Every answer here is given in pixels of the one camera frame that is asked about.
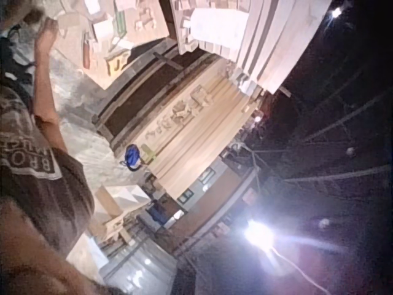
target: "gray t-shirt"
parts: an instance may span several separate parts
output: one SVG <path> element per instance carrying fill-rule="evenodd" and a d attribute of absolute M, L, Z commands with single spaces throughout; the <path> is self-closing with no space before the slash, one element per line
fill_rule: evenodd
<path fill-rule="evenodd" d="M 26 106 L 1 87 L 1 198 L 10 197 L 64 257 L 94 212 L 82 164 L 51 148 Z"/>

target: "table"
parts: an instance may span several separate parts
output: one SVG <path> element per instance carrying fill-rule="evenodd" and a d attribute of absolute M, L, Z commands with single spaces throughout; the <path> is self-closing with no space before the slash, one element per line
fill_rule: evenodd
<path fill-rule="evenodd" d="M 113 75 L 109 75 L 106 59 L 118 55 L 124 51 L 123 48 L 117 46 L 113 51 L 109 52 L 112 47 L 111 40 L 101 43 L 101 51 L 94 53 L 90 46 L 90 69 L 85 69 L 82 65 L 82 44 L 84 31 L 91 30 L 91 23 L 103 18 L 104 16 L 115 17 L 115 8 L 113 0 L 99 0 L 101 12 L 90 15 L 84 4 L 84 0 L 61 0 L 63 7 L 60 14 L 66 12 L 78 12 L 80 14 L 80 25 L 67 29 L 65 35 L 59 36 L 56 40 L 55 48 L 62 53 L 69 61 L 80 68 L 88 77 L 95 81 L 101 88 L 107 89 L 113 81 L 118 78 L 124 70 L 130 65 L 123 68 Z M 156 21 L 155 28 L 135 30 L 135 23 L 141 18 L 141 14 L 150 9 Z M 134 47 L 145 44 L 150 41 L 161 39 L 169 35 L 168 28 L 163 16 L 163 12 L 158 0 L 140 1 L 136 9 L 124 10 L 126 21 L 125 39 L 134 44 Z"/>

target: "man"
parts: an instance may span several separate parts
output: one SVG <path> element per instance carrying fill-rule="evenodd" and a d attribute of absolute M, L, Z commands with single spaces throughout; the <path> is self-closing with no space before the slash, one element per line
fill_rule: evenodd
<path fill-rule="evenodd" d="M 67 153 L 53 102 L 49 53 L 57 33 L 57 22 L 46 19 L 36 39 L 35 120 L 12 89 L 1 87 L 2 294 L 109 294 L 65 261 L 94 203 L 82 165 Z"/>

